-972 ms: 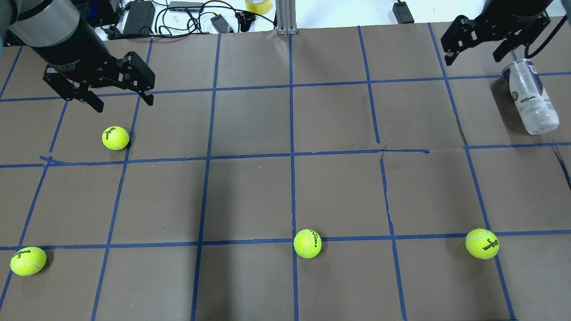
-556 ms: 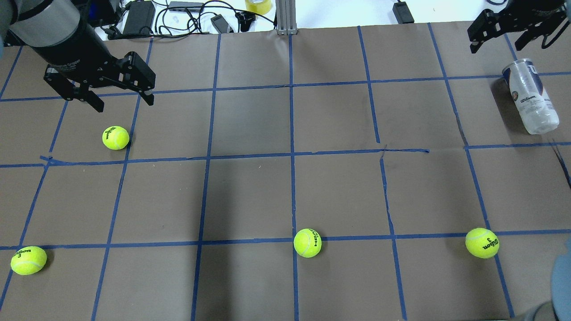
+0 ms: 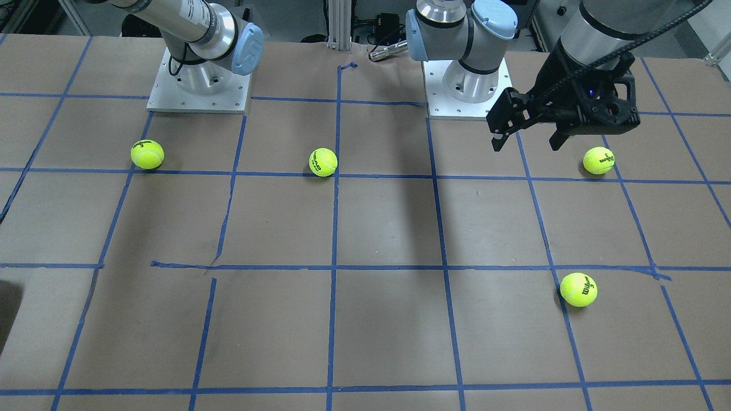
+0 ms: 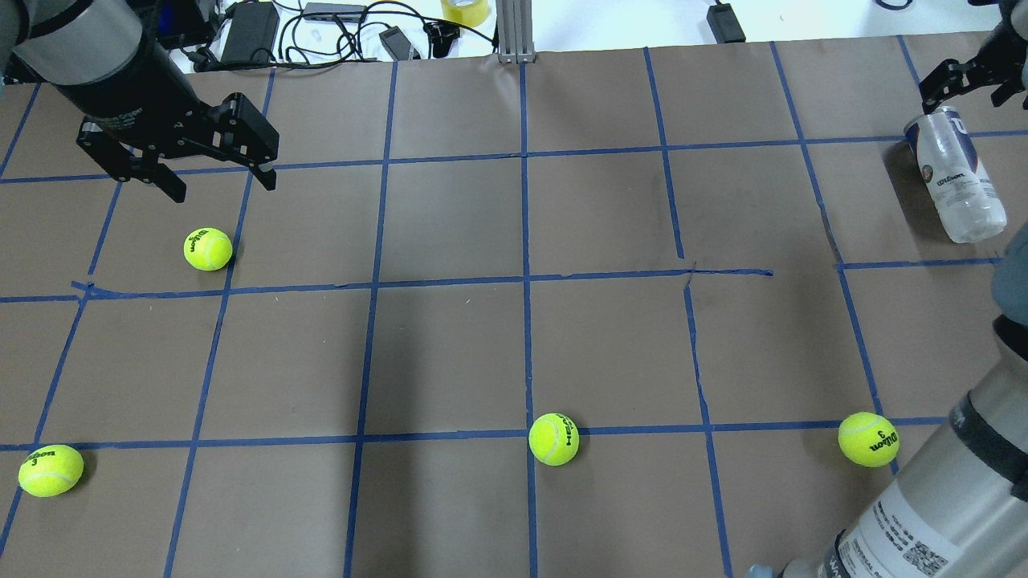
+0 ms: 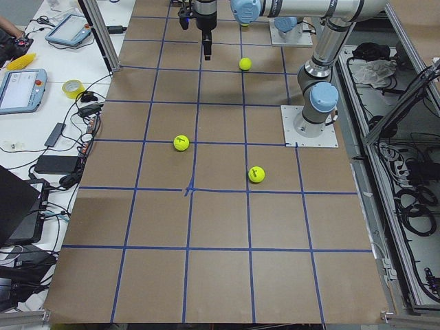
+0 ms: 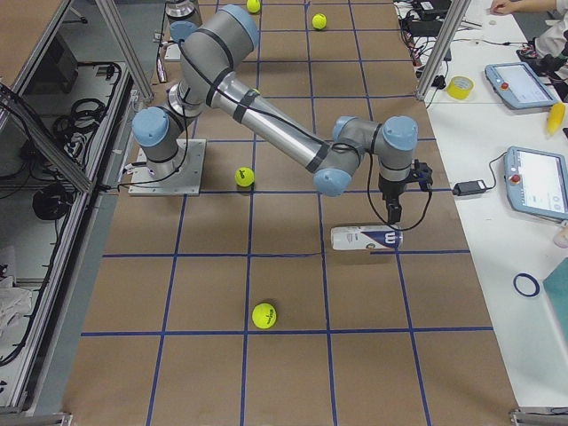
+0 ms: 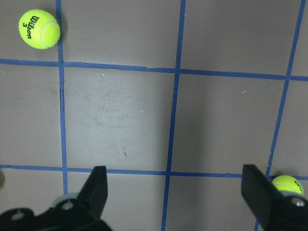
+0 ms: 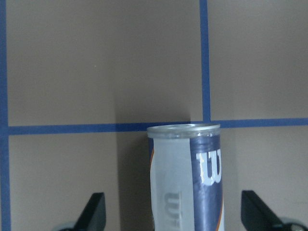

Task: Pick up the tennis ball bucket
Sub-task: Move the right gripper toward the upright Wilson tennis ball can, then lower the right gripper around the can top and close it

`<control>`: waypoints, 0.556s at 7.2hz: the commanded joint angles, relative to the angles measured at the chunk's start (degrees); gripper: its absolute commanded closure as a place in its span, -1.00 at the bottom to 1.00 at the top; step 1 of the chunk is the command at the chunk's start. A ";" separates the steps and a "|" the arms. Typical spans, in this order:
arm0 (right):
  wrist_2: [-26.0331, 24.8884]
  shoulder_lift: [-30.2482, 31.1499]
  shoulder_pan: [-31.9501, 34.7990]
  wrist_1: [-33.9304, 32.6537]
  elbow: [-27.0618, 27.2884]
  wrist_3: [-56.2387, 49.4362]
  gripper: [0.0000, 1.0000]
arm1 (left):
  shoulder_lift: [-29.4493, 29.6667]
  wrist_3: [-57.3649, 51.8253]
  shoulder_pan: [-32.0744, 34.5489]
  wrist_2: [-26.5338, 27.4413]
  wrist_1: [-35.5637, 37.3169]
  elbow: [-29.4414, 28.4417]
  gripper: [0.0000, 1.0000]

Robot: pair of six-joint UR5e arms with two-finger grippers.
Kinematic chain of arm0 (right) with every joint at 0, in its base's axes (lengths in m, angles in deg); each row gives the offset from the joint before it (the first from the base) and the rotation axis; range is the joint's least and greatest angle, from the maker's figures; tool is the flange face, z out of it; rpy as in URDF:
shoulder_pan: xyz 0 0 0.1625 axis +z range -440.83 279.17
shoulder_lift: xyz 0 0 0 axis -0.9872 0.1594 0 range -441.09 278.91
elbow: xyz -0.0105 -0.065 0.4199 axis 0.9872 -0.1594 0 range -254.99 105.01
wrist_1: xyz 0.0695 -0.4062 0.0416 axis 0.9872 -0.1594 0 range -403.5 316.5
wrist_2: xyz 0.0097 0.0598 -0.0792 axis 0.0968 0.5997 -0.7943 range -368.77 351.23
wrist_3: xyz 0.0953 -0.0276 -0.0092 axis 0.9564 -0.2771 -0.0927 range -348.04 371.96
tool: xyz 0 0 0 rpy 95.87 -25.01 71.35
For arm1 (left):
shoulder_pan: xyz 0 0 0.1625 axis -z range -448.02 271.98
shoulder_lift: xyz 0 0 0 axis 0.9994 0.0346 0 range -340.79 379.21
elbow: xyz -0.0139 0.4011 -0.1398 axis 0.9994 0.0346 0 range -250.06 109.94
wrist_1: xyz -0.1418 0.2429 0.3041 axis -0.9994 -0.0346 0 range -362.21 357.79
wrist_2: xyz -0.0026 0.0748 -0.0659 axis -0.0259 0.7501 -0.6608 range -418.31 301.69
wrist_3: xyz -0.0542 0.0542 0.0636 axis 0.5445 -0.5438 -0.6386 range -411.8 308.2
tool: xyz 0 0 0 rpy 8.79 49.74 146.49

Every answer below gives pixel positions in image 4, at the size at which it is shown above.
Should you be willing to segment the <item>tennis ball near left arm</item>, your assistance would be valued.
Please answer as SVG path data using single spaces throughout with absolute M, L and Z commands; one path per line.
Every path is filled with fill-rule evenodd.
M 84 474 L 82 454 L 66 444 L 51 444 L 30 451 L 19 467 L 19 486 L 38 498 L 56 497 L 72 490 Z

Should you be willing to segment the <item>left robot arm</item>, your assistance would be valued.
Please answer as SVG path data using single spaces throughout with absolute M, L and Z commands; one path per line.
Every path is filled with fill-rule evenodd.
M 2 62 L 21 59 L 84 115 L 76 143 L 111 179 L 184 202 L 166 160 L 213 158 L 276 189 L 279 133 L 241 92 L 201 101 L 124 1 L 4 1 Z

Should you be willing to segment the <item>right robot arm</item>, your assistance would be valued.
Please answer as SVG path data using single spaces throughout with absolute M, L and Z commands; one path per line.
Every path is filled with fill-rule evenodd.
M 1000 358 L 825 555 L 782 577 L 1006 577 L 1026 562 L 1026 231 L 993 277 Z

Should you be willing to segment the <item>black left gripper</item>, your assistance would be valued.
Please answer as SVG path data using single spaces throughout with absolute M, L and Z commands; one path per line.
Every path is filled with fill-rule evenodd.
M 206 155 L 246 167 L 276 190 L 278 129 L 242 92 L 216 107 L 203 103 L 157 44 L 136 45 L 98 78 L 62 82 L 61 94 L 84 114 L 77 145 L 114 180 L 138 180 L 184 202 L 185 182 L 159 157 Z

